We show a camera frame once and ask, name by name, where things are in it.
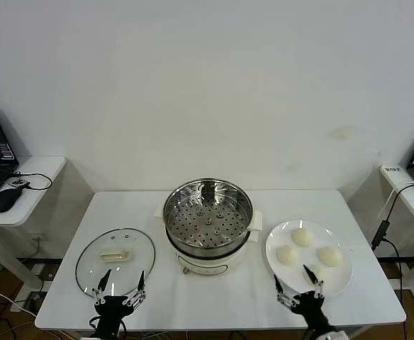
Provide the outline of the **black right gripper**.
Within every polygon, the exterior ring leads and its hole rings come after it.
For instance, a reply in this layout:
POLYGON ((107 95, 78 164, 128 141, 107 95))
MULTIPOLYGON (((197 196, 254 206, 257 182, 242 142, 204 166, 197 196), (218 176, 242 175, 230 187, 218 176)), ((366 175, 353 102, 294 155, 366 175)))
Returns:
POLYGON ((308 328, 314 333, 328 333, 331 331, 331 325, 322 311, 325 300, 323 269, 318 264, 303 264, 303 270, 306 281, 315 288, 315 291, 310 290, 294 297, 289 297, 277 276, 274 275, 276 300, 285 307, 290 308, 294 314, 302 316, 308 328))

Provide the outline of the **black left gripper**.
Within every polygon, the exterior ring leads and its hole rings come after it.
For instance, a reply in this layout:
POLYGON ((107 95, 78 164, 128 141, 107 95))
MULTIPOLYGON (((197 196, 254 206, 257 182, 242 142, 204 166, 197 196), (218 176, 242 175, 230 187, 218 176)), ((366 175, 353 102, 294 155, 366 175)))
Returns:
POLYGON ((130 297, 106 295, 106 286, 111 274, 108 269, 99 284, 92 288, 94 309, 97 316, 92 318, 95 339, 126 339, 128 330, 123 319, 143 303, 146 298, 145 272, 142 271, 137 288, 130 297))

